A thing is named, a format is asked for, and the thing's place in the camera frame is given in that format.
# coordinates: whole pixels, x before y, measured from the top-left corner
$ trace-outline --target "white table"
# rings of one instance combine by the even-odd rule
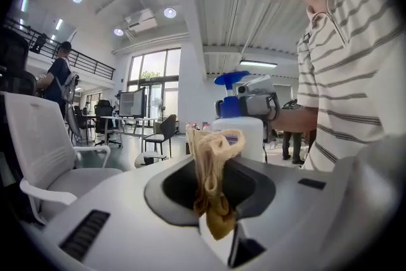
[[[126,135],[126,136],[138,136],[141,138],[141,152],[144,152],[144,147],[143,147],[143,140],[144,140],[144,127],[145,127],[145,121],[155,121],[158,120],[157,117],[144,117],[144,118],[139,118],[139,117],[117,117],[117,116],[101,116],[102,119],[105,119],[105,134],[104,134],[104,142],[105,145],[107,145],[107,130],[108,130],[108,120],[116,120],[119,122],[119,125],[121,127],[121,130],[118,129],[113,129],[113,133],[118,133],[119,135]],[[134,132],[125,132],[124,127],[122,126],[122,121],[141,121],[142,122],[142,132],[141,133],[135,133],[136,131],[136,126],[134,126]]]

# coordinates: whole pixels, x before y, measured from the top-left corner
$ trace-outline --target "striped shirt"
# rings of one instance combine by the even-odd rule
[[[390,0],[327,0],[327,8],[314,14],[308,7],[310,25],[298,42],[298,104],[318,107],[304,168],[319,171],[384,136],[366,89],[404,36]]]

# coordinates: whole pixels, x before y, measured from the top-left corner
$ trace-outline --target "man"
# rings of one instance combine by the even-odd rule
[[[84,116],[90,115],[89,113],[90,113],[90,103],[89,103],[89,102],[86,102],[86,103],[84,104],[84,108],[83,108],[83,115],[84,115]]]
[[[291,158],[289,155],[289,147],[291,144],[289,143],[293,136],[293,165],[303,165],[305,162],[300,159],[300,148],[302,145],[302,134],[297,132],[288,132],[284,131],[284,140],[282,142],[282,159],[287,161]]]
[[[115,100],[114,100],[113,109],[115,110],[117,115],[119,115],[119,111],[120,111],[120,93],[117,93],[114,97],[115,97]]]
[[[54,61],[45,78],[38,81],[37,87],[43,90],[44,98],[59,104],[62,117],[65,118],[65,101],[62,100],[61,89],[56,81],[64,84],[70,75],[68,56],[72,46],[69,42],[63,42],[58,50],[58,58]]]
[[[272,127],[301,133],[317,128],[304,168],[332,171],[339,159],[384,136],[378,106],[367,93],[385,59],[397,55],[404,29],[390,0],[303,1],[310,21],[298,42],[303,108],[281,110]]]

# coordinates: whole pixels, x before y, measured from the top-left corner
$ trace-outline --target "balcony railing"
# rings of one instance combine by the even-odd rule
[[[40,37],[41,42],[41,38],[44,37],[42,33],[31,29],[29,26],[21,25],[20,23],[16,22],[11,18],[5,18],[3,22],[3,27],[14,30],[15,32],[19,33],[22,37],[24,37],[24,39],[26,39],[29,44],[30,51],[34,50],[38,38]],[[48,36],[44,38],[45,43],[41,47],[41,49],[38,52],[36,51],[33,52],[47,56],[48,58],[51,58],[53,61],[56,59],[58,55],[57,49],[60,43],[58,41],[51,40]],[[91,74],[95,74],[97,76],[104,77],[110,80],[113,79],[113,73],[115,70],[114,68],[109,67],[108,65],[105,65],[104,63],[101,63],[73,49],[69,55],[69,64],[71,67],[76,67],[83,71],[90,72]]]

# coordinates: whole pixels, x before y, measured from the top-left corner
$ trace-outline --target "pants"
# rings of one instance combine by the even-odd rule
[[[284,142],[282,144],[283,157],[288,158],[289,156],[289,141],[293,135],[293,158],[294,162],[300,160],[300,148],[302,145],[302,134],[301,133],[292,133],[284,131]]]

